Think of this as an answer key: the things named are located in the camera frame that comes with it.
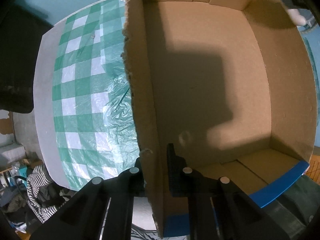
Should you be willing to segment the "brown cardboard box blue tape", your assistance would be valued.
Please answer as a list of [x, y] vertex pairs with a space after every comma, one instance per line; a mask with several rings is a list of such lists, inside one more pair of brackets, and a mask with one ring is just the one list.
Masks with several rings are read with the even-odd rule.
[[125, 0], [124, 63], [146, 194], [163, 237], [190, 235], [167, 145], [263, 211], [308, 168], [313, 69], [281, 0]]

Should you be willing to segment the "white cylindrical bottle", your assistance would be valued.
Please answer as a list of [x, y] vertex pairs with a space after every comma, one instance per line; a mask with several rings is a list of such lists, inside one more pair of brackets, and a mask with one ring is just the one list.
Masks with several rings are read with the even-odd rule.
[[281, 3], [294, 25], [307, 25], [306, 18], [299, 12], [299, 10], [308, 8], [303, 0], [281, 0]]

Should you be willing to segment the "black white striped cloth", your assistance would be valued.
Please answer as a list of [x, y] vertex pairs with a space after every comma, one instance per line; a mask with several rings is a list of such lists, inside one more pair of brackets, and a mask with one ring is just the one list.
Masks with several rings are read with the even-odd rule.
[[69, 201], [71, 193], [52, 180], [44, 164], [36, 166], [27, 177], [27, 203], [41, 223]]

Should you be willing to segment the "green white checkered tablecloth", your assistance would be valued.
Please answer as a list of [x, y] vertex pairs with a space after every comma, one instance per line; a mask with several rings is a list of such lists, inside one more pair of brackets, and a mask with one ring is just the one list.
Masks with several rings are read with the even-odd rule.
[[53, 72], [57, 149], [70, 189], [111, 179], [139, 156], [122, 59], [124, 0], [104, 0], [67, 18]]

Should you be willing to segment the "black chair back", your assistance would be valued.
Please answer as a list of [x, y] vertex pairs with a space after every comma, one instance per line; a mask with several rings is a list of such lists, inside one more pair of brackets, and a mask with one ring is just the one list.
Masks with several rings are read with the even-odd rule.
[[1, 16], [1, 109], [30, 113], [33, 84], [42, 36], [53, 26], [12, 5]]

